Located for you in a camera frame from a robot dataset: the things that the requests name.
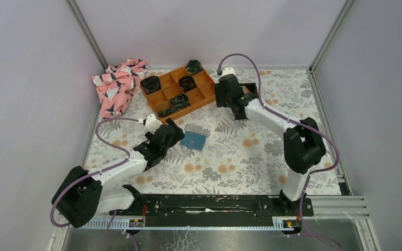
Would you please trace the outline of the blue leather card holder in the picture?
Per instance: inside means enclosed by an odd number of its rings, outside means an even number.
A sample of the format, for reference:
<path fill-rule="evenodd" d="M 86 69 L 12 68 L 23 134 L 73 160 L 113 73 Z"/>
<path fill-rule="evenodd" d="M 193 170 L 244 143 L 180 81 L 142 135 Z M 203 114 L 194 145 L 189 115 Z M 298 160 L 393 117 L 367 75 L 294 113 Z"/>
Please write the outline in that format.
<path fill-rule="evenodd" d="M 202 151 L 206 140 L 207 137 L 202 134 L 186 131 L 184 137 L 180 140 L 180 145 L 191 150 Z"/>

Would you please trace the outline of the wooden compartment tray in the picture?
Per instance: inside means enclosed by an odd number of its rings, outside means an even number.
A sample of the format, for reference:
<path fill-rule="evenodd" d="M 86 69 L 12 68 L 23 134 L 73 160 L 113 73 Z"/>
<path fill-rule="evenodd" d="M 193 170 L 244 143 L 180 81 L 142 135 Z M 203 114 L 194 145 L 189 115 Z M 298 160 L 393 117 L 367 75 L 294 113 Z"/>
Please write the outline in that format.
<path fill-rule="evenodd" d="M 215 101 L 215 82 L 206 70 L 192 75 L 196 82 L 197 88 L 186 93 L 182 92 L 178 85 L 178 80 L 183 76 L 190 76 L 186 72 L 184 66 L 158 76 L 161 81 L 161 89 L 149 95 L 145 94 L 140 85 L 140 88 L 154 113 L 169 108 L 170 99 L 178 94 L 185 94 L 188 97 L 190 106 L 167 117 L 159 117 L 159 120 L 163 123 L 166 123 L 167 118 L 171 118 L 175 121 L 176 119 L 179 119 Z"/>

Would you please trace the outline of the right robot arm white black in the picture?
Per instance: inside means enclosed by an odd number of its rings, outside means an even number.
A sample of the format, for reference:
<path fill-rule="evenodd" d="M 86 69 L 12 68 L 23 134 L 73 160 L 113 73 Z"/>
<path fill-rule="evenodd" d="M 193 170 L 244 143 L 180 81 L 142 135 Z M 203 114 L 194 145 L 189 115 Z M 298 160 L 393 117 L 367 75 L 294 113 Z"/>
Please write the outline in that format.
<path fill-rule="evenodd" d="M 214 89 L 217 107 L 229 107 L 236 120 L 257 122 L 283 139 L 284 159 L 290 170 L 279 208 L 293 215 L 300 208 L 307 174 L 326 154 L 315 120 L 306 118 L 297 125 L 283 113 L 275 115 L 260 104 L 256 83 L 240 83 L 234 74 L 221 76 Z"/>

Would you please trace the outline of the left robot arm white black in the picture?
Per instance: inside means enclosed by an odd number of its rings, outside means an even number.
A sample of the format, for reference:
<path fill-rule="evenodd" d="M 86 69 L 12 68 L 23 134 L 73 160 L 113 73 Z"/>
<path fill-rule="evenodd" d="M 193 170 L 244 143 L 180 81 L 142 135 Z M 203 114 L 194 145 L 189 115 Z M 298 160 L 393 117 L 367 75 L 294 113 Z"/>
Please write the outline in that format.
<path fill-rule="evenodd" d="M 132 151 L 125 150 L 125 157 L 105 166 L 89 170 L 81 166 L 72 168 L 51 200 L 50 221 L 54 226 L 79 228 L 101 213 L 124 210 L 134 215 L 141 210 L 139 198 L 113 186 L 159 164 L 185 134 L 170 118 L 162 123 L 150 114 L 134 121 L 147 128 L 146 141 Z"/>

